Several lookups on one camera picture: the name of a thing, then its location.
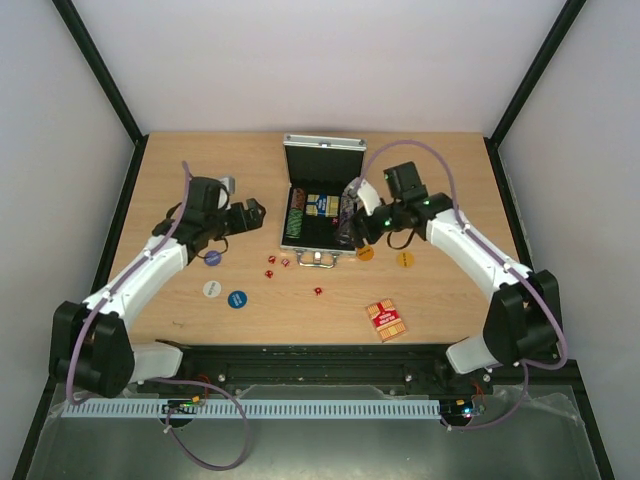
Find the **orange round button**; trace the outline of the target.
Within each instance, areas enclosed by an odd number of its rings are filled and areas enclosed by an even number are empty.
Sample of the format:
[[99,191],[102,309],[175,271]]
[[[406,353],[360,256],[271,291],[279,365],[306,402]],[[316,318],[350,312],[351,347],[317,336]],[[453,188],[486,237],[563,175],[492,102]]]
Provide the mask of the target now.
[[366,245],[356,250],[356,258],[360,261],[371,261],[374,256],[375,251],[371,245]]

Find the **yellow round button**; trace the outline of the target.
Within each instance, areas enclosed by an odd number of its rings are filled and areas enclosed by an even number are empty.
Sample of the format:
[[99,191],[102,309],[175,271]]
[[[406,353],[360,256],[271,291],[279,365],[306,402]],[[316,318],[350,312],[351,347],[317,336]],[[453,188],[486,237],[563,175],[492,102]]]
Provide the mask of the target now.
[[396,256],[396,263],[402,268],[410,268],[415,264],[415,257],[409,251],[402,251]]

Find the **purple round button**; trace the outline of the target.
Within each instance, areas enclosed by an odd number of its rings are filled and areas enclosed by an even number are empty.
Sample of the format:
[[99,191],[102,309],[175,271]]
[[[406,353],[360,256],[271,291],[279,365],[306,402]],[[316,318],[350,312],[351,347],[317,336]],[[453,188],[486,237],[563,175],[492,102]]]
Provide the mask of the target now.
[[203,261],[207,266],[214,267],[221,263],[222,256],[223,254],[221,252],[217,250],[211,250],[204,255]]

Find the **white dealer button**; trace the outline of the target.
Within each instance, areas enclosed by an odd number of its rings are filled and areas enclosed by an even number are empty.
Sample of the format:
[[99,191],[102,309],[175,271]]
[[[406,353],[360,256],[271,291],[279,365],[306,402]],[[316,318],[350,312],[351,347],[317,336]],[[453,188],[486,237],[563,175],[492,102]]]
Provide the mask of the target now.
[[215,280],[207,281],[202,287],[202,293],[207,298],[218,297],[222,292],[222,285]]

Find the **blue round button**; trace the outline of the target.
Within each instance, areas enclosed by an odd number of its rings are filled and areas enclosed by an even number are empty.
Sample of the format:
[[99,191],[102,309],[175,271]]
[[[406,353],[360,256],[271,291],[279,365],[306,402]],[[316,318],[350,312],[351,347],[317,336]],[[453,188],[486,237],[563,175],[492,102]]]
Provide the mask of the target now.
[[227,303],[232,309],[244,308],[248,303],[248,295],[241,290],[232,291],[227,297]]

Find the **aluminium poker case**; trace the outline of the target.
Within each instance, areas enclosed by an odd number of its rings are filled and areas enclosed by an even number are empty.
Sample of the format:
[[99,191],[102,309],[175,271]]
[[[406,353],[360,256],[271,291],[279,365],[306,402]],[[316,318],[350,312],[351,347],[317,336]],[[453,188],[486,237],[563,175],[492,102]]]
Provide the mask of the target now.
[[280,247],[301,267],[332,269],[356,254],[349,221],[358,203],[345,192],[362,173],[362,138],[287,133],[283,150],[288,197]]

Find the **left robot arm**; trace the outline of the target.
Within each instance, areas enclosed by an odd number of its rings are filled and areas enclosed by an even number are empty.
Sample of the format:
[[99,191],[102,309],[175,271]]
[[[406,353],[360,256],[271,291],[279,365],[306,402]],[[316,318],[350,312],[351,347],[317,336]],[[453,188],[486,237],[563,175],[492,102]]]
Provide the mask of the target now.
[[262,227],[265,208],[250,198],[231,202],[235,181],[185,176],[181,202],[157,224],[142,250],[109,283],[79,303],[65,301],[53,315],[49,373],[67,400],[76,390],[114,398],[131,383],[175,376],[183,352],[167,342],[134,345],[134,321],[161,288],[212,241]]

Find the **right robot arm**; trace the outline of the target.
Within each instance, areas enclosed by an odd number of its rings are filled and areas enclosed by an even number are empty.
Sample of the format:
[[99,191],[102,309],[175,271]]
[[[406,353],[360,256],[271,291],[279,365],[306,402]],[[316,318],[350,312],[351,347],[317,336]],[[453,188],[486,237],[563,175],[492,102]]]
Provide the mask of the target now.
[[451,196],[429,194],[414,163],[389,168],[384,177],[393,198],[389,204],[363,178],[345,189],[360,203],[350,221],[352,242],[363,247],[384,234],[408,230],[449,256],[489,302],[482,332],[447,348],[447,360],[436,367],[438,384],[455,392],[470,381],[471,372],[511,364],[562,368],[568,346],[555,277],[505,255],[468,221]]

